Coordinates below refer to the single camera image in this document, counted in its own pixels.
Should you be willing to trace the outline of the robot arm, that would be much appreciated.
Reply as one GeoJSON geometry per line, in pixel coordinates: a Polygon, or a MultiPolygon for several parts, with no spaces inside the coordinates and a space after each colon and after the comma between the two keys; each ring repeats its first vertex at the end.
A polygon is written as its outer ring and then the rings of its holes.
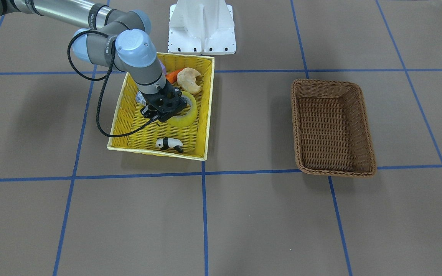
{"type": "Polygon", "coordinates": [[[141,10],[112,9],[89,0],[0,0],[0,17],[21,12],[79,27],[68,49],[80,60],[126,72],[146,102],[142,115],[165,122],[186,108],[182,92],[168,81],[141,10]]]}

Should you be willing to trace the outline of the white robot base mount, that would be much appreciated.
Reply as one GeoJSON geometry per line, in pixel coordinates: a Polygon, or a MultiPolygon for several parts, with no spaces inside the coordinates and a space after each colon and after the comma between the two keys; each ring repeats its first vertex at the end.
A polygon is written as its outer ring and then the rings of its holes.
{"type": "Polygon", "coordinates": [[[232,55],[237,51],[233,7],[224,0],[179,0],[169,8],[167,52],[232,55]]]}

